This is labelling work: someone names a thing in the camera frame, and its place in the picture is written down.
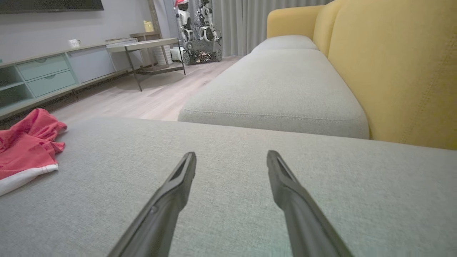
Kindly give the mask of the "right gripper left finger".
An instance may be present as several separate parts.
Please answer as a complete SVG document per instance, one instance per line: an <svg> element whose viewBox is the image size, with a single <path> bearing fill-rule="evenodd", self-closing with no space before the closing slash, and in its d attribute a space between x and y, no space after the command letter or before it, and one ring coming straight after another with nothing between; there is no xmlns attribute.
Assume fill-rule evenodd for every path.
<svg viewBox="0 0 457 257"><path fill-rule="evenodd" d="M196 154L185 153L110 251L110 257L167 257L179 213L195 176Z"/></svg>

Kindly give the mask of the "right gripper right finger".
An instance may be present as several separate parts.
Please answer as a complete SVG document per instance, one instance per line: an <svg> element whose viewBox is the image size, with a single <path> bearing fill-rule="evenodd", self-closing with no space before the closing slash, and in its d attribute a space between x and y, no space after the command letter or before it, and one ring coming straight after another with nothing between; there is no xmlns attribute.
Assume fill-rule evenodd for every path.
<svg viewBox="0 0 457 257"><path fill-rule="evenodd" d="M284 212L294 257L351 257L352 253L281 155L267 154L273 200Z"/></svg>

